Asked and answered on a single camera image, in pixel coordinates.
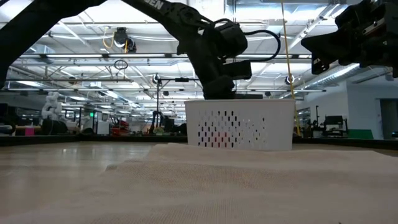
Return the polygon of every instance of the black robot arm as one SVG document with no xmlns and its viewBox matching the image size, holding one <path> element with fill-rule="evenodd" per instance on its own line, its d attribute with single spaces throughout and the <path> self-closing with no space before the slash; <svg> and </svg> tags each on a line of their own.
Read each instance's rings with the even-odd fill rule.
<svg viewBox="0 0 398 224">
<path fill-rule="evenodd" d="M 59 20 L 105 1 L 33 1 L 0 30 L 0 49 L 7 52 L 7 57 L 0 64 L 1 87 L 4 86 L 8 67 Z M 232 99 L 233 80 L 251 77 L 250 61 L 224 65 L 226 58 L 235 57 L 248 47 L 239 24 L 228 19 L 213 22 L 182 3 L 166 0 L 123 1 L 157 20 L 180 42 L 177 53 L 188 55 L 203 85 L 206 99 Z"/>
</svg>

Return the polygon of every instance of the plastic basket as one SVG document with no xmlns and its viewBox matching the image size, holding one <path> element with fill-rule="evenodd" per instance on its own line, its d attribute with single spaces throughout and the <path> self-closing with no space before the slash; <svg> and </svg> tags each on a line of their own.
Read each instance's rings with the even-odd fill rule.
<svg viewBox="0 0 398 224">
<path fill-rule="evenodd" d="M 292 149 L 294 100 L 186 101 L 188 143 L 244 150 Z"/>
</svg>

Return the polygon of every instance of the cloth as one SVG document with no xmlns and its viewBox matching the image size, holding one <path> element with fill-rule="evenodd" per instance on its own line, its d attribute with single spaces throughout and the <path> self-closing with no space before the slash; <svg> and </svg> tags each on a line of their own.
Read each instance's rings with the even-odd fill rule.
<svg viewBox="0 0 398 224">
<path fill-rule="evenodd" d="M 154 146 L 0 223 L 398 223 L 398 159 L 372 151 Z"/>
</svg>

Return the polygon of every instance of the green object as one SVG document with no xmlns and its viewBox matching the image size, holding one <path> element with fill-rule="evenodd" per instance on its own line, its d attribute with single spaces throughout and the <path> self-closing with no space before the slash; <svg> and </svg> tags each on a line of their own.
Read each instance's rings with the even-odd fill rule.
<svg viewBox="0 0 398 224">
<path fill-rule="evenodd" d="M 351 139 L 374 139 L 370 129 L 349 129 L 348 138 Z"/>
</svg>

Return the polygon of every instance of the yellow cable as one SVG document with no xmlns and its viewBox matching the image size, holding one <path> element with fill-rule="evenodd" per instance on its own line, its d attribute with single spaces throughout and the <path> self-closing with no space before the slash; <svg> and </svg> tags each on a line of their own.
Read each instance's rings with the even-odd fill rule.
<svg viewBox="0 0 398 224">
<path fill-rule="evenodd" d="M 106 31 L 107 31 L 107 30 L 108 30 L 108 28 L 106 27 L 106 28 L 105 28 L 104 37 L 105 37 L 105 35 L 106 35 Z M 105 46 L 107 49 L 111 49 L 111 48 L 113 47 L 113 41 L 114 41 L 114 32 L 113 32 L 113 34 L 112 34 L 112 44 L 111 44 L 111 46 L 108 46 L 108 45 L 106 44 L 105 38 L 102 39 L 102 43 L 104 43 L 104 46 Z"/>
<path fill-rule="evenodd" d="M 293 100 L 295 100 L 294 97 L 294 87 L 293 87 L 293 78 L 292 78 L 292 73 L 290 71 L 290 60 L 289 60 L 289 50 L 287 46 L 287 35 L 286 35 L 286 22 L 285 22 L 285 12 L 284 12 L 284 0 L 280 0 L 280 3 L 282 5 L 282 19 L 284 23 L 284 32 L 285 32 L 285 48 L 286 48 L 286 59 L 287 59 L 287 71 L 289 73 L 289 83 L 290 83 L 290 92 L 292 94 Z M 296 109 L 296 104 L 294 103 L 294 116 L 296 119 L 296 125 L 297 125 L 297 134 L 300 135 L 300 121 L 297 115 L 297 109 Z"/>
<path fill-rule="evenodd" d="M 124 44 L 124 53 L 127 53 L 127 39 L 126 39 L 126 44 Z"/>
</svg>

